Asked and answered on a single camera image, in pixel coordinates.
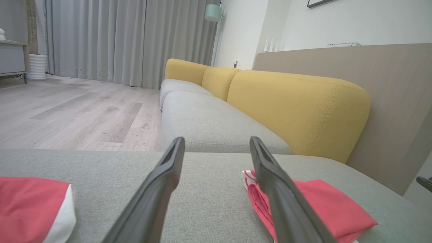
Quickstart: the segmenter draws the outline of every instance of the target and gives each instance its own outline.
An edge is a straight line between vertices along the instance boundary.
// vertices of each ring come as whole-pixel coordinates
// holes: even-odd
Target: tree trunk
[[[35,0],[26,0],[27,4],[27,43],[30,54],[38,52],[38,32],[36,29],[36,4]]]

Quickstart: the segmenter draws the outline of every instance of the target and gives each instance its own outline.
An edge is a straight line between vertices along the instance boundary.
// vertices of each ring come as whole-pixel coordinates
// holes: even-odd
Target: red cloth
[[[69,183],[0,177],[0,242],[43,242]]]
[[[352,243],[362,233],[378,225],[354,200],[326,182],[318,179],[294,183],[338,243]],[[258,216],[277,241],[267,195],[256,183],[249,184],[248,194]]]

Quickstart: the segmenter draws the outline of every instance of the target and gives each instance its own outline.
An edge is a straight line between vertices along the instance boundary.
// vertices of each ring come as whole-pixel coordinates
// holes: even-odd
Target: picture frame
[[[334,0],[308,0],[308,8],[313,8],[324,3],[328,3]]]

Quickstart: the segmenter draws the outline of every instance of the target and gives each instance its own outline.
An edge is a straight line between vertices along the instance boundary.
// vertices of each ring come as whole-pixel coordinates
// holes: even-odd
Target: ribbed white pot
[[[45,71],[47,69],[47,56],[30,54],[30,73],[27,73],[27,79],[46,80]]]

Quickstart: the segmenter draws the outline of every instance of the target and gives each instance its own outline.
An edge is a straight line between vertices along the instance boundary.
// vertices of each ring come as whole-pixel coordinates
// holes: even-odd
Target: curtain
[[[142,86],[145,0],[45,0],[48,72]]]
[[[210,65],[216,23],[204,19],[220,0],[147,0],[143,87],[160,89],[170,58]]]

